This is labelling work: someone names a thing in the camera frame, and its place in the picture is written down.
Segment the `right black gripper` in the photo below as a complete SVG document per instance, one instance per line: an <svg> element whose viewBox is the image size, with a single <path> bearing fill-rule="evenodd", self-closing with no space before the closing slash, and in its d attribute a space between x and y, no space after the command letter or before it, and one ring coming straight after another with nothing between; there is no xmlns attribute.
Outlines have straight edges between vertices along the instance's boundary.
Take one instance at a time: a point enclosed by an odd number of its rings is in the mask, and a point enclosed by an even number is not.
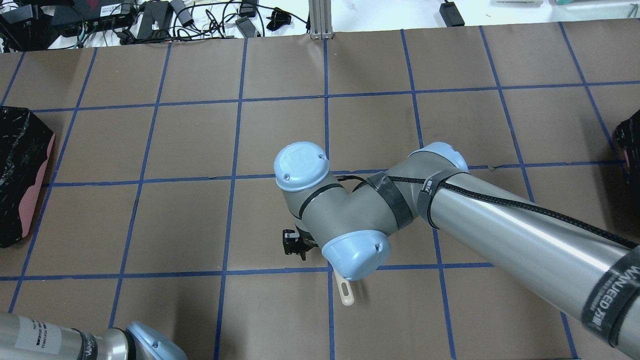
<svg viewBox="0 0 640 360"><path fill-rule="evenodd" d="M282 246L287 256L297 255L302 261L307 259L307 253L314 248L318 248L318 244L313 239L310 232L300 228L284 228L282 230Z"/></svg>

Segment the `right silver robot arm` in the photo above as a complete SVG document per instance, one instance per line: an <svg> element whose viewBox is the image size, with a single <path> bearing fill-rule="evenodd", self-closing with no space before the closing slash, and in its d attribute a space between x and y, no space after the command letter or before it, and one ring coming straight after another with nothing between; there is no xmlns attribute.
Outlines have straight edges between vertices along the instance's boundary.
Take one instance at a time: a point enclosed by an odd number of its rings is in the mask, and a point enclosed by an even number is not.
<svg viewBox="0 0 640 360"><path fill-rule="evenodd" d="M295 221L286 255L319 248L339 276L362 280L389 259L389 237L420 218L639 358L638 244L474 177L451 145L420 148L352 191L313 142L282 148L273 169Z"/></svg>

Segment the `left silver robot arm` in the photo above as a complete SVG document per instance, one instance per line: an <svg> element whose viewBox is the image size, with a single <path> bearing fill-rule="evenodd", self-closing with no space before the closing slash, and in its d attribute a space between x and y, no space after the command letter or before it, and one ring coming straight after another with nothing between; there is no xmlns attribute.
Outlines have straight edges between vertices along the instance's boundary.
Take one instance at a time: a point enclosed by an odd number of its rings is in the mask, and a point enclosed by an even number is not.
<svg viewBox="0 0 640 360"><path fill-rule="evenodd" d="M179 346L150 326L133 321L125 328L91 333L50 322L0 314L2 360L186 360Z"/></svg>

